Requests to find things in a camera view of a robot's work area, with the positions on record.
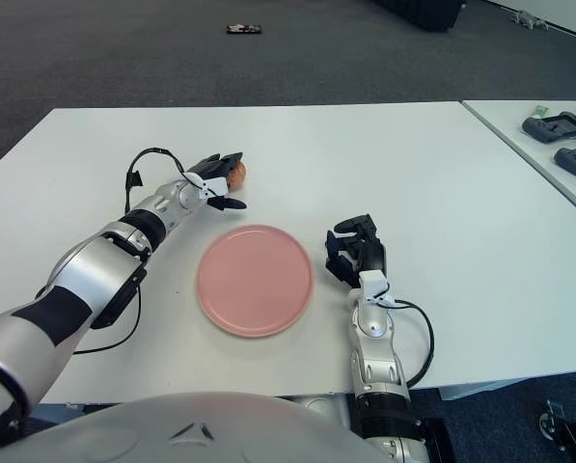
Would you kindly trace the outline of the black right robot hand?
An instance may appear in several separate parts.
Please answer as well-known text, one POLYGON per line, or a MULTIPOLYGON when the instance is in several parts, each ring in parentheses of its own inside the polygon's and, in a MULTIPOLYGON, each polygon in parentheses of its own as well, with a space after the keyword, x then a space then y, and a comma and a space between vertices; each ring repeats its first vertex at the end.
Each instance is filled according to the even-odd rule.
POLYGON ((366 306, 391 309, 395 299, 387 277, 386 249, 376 232, 369 214, 337 224, 326 235, 325 267, 350 286, 350 305, 360 300, 366 306))

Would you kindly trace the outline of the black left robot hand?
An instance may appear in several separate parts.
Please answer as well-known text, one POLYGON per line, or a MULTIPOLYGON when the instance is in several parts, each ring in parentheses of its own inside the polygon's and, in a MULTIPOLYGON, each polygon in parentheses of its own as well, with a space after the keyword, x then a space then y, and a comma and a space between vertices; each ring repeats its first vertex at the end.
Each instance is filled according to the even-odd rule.
POLYGON ((217 210, 246 209, 246 203, 229 197, 230 193, 243 185, 246 178, 247 170, 242 155, 242 152, 213 154, 183 175, 198 191, 199 199, 208 206, 217 210))

